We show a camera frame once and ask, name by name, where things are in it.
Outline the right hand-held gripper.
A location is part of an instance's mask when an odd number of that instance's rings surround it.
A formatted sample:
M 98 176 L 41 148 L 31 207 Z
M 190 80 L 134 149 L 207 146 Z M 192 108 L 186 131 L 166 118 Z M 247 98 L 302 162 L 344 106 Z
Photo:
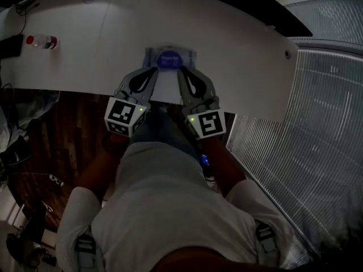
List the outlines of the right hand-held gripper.
M 195 68 L 182 66 L 177 74 L 185 124 L 197 140 L 226 133 L 224 111 L 210 78 Z

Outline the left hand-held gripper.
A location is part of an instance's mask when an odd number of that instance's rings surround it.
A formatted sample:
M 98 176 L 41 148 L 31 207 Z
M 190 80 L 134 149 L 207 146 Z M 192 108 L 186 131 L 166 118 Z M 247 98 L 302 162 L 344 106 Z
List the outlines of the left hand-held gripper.
M 104 115 L 108 131 L 126 137 L 135 134 L 150 109 L 157 78 L 157 67 L 143 67 L 122 79 L 114 96 L 109 98 Z

